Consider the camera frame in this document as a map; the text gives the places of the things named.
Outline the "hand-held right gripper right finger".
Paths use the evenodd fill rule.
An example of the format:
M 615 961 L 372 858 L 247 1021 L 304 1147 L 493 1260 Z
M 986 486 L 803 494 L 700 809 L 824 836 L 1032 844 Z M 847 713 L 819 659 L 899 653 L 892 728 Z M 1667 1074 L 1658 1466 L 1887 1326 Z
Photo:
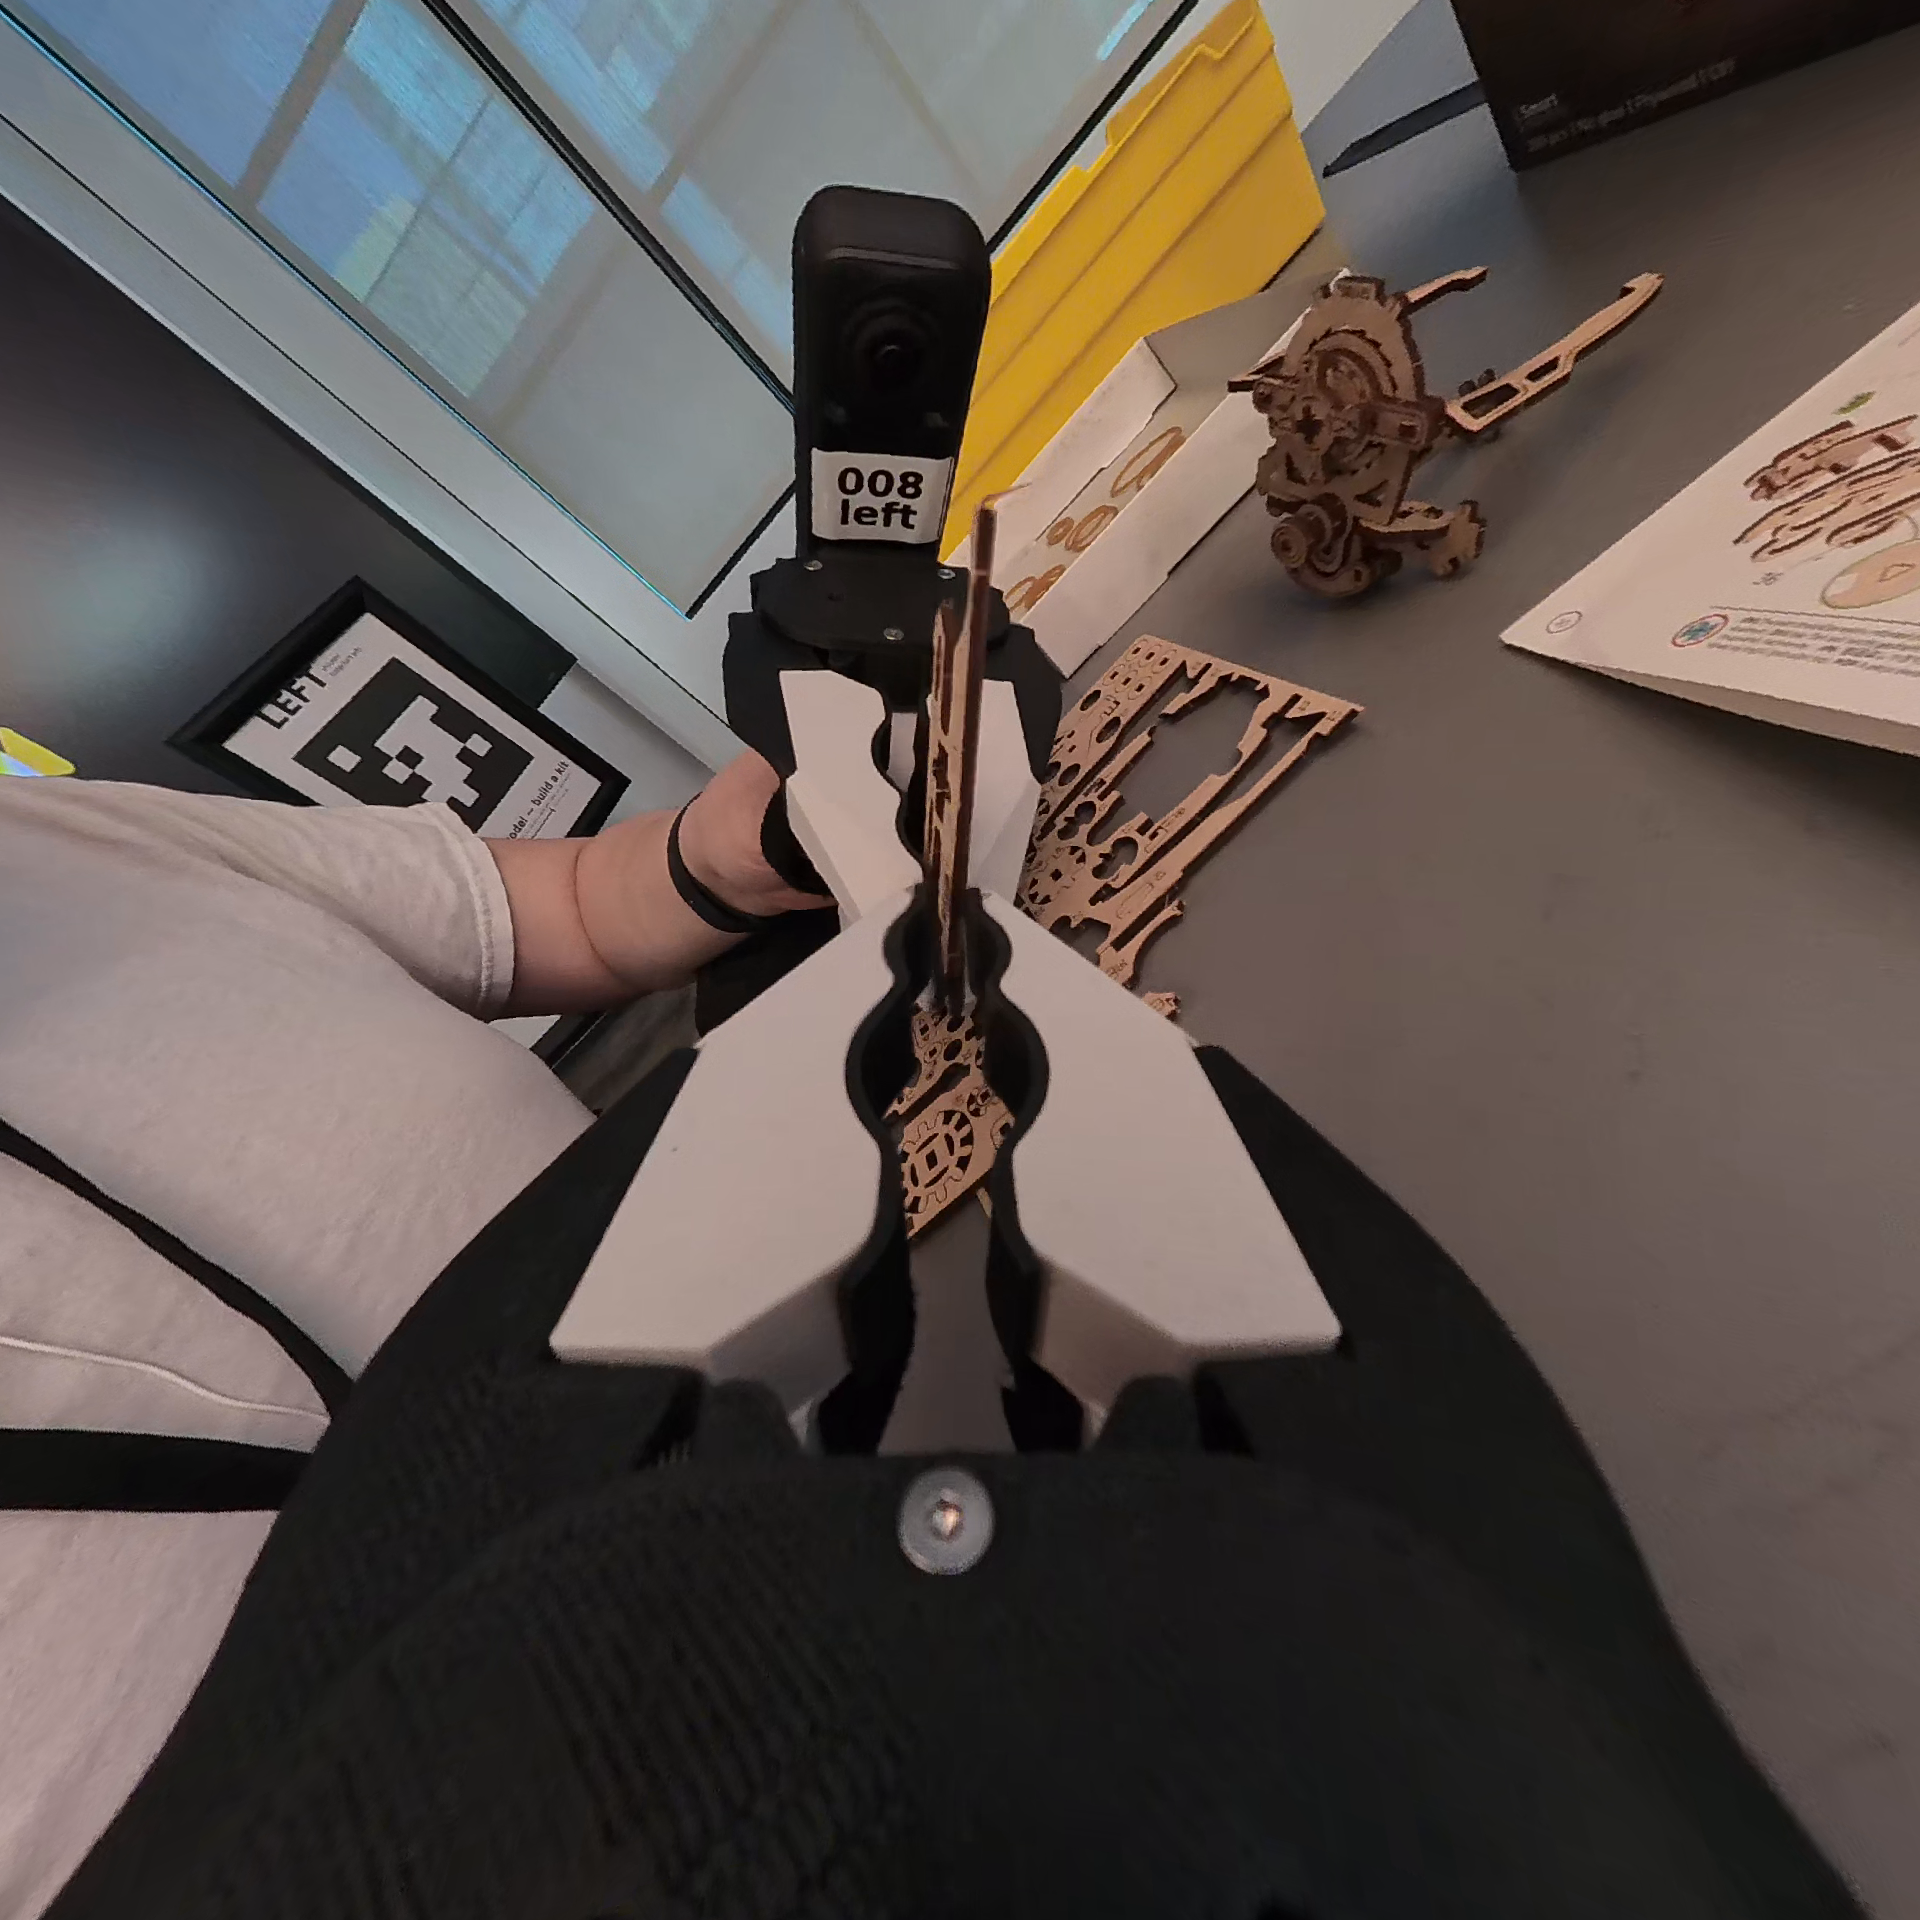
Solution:
M 1195 1046 L 995 893 L 970 904 L 1001 1346 L 1083 1411 L 1339 1324 Z

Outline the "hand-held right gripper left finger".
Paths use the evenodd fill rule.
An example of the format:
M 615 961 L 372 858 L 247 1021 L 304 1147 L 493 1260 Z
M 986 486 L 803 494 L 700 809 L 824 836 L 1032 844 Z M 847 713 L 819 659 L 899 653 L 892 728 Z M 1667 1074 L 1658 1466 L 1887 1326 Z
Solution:
M 551 1349 L 887 1420 L 916 1308 L 889 1109 L 916 1073 L 924 892 L 896 892 L 715 1027 Z

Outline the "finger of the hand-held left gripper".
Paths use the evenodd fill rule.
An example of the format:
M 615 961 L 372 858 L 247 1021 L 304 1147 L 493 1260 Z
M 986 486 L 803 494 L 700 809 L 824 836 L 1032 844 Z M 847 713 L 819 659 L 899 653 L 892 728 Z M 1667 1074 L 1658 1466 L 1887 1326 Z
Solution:
M 780 688 L 795 754 L 786 820 L 803 853 L 843 923 L 900 905 L 921 884 L 921 861 L 903 842 L 900 794 L 875 762 L 884 699 L 831 670 L 786 670 Z
M 976 732 L 976 890 L 1017 890 L 1041 808 L 1017 690 L 984 678 Z

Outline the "small wooden parts strip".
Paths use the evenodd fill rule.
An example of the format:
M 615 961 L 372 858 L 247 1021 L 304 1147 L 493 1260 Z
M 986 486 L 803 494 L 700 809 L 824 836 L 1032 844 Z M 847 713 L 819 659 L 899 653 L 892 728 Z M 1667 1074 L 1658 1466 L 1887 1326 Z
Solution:
M 1001 500 L 1004 494 L 995 491 L 978 502 L 964 598 L 945 602 L 932 630 L 924 874 L 935 934 L 931 993 L 948 1020 L 970 1004 L 964 899 Z

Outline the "large wooden parts sheet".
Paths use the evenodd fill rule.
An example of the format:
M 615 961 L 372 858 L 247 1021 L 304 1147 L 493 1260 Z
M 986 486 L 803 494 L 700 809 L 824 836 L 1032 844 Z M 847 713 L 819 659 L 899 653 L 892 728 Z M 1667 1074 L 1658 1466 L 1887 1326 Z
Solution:
M 1234 693 L 1248 710 L 1234 757 L 1162 816 L 1128 811 L 1125 785 L 1162 730 Z M 1098 929 L 1096 964 L 1167 1020 L 1172 993 L 1144 993 L 1146 948 L 1184 916 L 1193 872 L 1282 779 L 1361 709 L 1329 693 L 1205 657 L 1172 641 L 1135 641 L 1065 713 L 1041 789 L 1016 904 L 1056 934 Z M 911 1240 L 984 1189 L 1012 1126 L 993 1092 L 971 1018 L 920 1013 L 920 1067 L 887 1114 L 903 1166 Z

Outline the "person's left forearm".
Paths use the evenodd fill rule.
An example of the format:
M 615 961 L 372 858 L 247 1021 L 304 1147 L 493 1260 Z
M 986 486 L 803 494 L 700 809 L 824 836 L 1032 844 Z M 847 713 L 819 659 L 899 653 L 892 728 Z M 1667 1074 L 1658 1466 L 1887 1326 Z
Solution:
M 673 811 L 586 840 L 490 840 L 513 918 L 508 1018 L 602 1013 L 674 990 L 733 944 L 681 899 Z

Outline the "assembled wooden model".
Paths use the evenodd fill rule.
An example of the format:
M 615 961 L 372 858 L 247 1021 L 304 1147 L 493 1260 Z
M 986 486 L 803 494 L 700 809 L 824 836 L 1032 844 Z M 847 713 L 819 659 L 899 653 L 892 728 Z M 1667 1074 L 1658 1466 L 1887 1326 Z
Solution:
M 1475 268 L 1394 293 L 1380 277 L 1339 273 L 1285 345 L 1231 385 L 1269 425 L 1256 490 L 1276 522 L 1272 549 L 1299 587 L 1352 602 L 1392 579 L 1407 555 L 1436 579 L 1475 565 L 1487 536 L 1480 506 L 1468 498 L 1444 510 L 1413 498 L 1413 473 L 1444 442 L 1496 436 L 1665 289 L 1658 273 L 1628 280 L 1618 300 L 1561 341 L 1444 397 L 1427 389 L 1411 320 L 1487 277 Z

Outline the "person's left hand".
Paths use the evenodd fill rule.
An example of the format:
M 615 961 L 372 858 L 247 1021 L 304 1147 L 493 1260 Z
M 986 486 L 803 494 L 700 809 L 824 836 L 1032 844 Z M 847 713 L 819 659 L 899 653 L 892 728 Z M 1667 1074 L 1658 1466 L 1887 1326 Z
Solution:
M 691 869 L 721 899 L 769 922 L 831 904 L 831 896 L 784 877 L 764 848 L 769 811 L 781 803 L 777 768 L 745 750 L 691 801 L 681 824 L 681 848 Z

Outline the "black wristband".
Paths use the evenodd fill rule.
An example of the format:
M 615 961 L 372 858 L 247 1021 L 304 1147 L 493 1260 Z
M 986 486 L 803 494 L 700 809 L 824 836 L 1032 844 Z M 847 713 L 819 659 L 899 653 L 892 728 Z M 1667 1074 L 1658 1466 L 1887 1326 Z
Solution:
M 674 813 L 665 836 L 665 866 L 674 892 L 679 893 L 683 905 L 708 929 L 725 933 L 728 937 L 752 937 L 755 933 L 769 926 L 769 918 L 738 909 L 725 899 L 721 899 L 721 893 L 715 893 L 685 861 L 681 848 L 681 824 L 689 811 L 691 803 L 685 803 Z

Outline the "pile of rubber bands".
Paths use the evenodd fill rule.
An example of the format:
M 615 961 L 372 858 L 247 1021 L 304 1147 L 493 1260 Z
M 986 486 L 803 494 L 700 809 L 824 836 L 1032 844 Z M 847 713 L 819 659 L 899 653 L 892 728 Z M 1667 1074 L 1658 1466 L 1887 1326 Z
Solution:
M 1144 433 L 1125 452 L 1099 468 L 1076 497 L 1010 557 L 999 560 L 995 584 L 1016 620 L 1028 620 L 1043 596 L 1099 540 L 1130 502 L 1189 442 L 1192 429 L 1167 424 Z

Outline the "yellow box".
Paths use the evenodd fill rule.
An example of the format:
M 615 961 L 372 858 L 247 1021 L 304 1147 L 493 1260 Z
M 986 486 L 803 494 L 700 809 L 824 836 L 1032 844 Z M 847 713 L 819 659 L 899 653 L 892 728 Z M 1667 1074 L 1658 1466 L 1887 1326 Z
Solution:
M 1260 293 L 1324 220 L 1273 32 L 1233 3 L 995 259 L 945 552 L 1146 333 Z

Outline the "white cardboard box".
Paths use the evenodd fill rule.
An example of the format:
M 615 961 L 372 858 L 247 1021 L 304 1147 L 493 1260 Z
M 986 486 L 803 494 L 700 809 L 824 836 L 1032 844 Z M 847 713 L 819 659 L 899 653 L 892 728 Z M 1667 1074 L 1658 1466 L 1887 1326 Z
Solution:
M 1010 560 L 1144 433 L 1163 425 L 1192 429 L 1189 442 L 1033 616 L 1017 620 L 1065 676 L 1135 620 L 1253 486 L 1269 428 L 1234 379 L 1279 350 L 1299 318 L 1299 310 L 1253 300 L 1144 337 L 1001 500 L 993 579 L 999 560 Z

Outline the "framed marker sign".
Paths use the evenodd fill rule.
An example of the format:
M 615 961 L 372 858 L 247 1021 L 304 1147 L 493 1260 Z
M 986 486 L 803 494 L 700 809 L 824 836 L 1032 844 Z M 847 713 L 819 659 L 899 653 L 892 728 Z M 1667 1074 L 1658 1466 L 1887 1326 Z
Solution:
M 632 779 L 352 579 L 169 736 L 247 794 L 445 805 L 497 842 L 599 833 Z

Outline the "open instruction booklet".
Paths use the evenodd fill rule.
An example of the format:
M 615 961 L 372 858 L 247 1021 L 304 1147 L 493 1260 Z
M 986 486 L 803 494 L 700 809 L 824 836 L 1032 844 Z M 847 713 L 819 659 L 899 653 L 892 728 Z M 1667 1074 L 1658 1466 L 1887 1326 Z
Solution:
M 1919 310 L 1503 635 L 1791 730 L 1919 754 Z

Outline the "dark box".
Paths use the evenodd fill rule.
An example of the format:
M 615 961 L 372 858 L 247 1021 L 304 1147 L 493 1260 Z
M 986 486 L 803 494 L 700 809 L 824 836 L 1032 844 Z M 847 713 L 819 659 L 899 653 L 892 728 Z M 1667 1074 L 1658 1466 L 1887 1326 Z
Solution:
M 1919 21 L 1915 3 L 1453 3 L 1521 172 Z

